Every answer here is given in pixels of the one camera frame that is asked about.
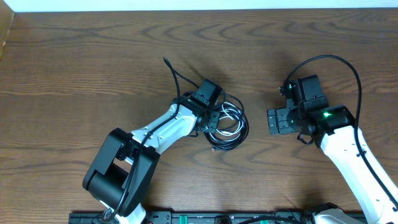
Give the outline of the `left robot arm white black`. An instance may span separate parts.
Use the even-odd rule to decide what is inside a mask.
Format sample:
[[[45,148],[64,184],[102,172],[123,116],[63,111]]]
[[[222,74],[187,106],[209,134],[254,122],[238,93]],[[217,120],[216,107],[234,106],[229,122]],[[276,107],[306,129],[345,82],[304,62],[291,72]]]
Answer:
[[[197,91],[178,95],[165,114],[143,128],[112,130],[86,173],[82,186],[106,210],[101,223],[142,223],[141,202],[149,188],[160,155],[192,131],[214,133],[219,112],[219,85],[204,80]]]

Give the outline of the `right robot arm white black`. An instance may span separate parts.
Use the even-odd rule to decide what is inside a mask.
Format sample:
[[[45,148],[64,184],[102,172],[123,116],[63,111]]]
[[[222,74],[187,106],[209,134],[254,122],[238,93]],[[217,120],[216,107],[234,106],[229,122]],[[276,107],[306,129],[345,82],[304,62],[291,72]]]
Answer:
[[[284,108],[267,110],[271,134],[310,136],[310,144],[330,158],[354,193],[368,223],[397,223],[397,206],[378,184],[397,197],[397,187],[366,144],[344,105],[330,106],[317,75],[291,80],[279,88]]]

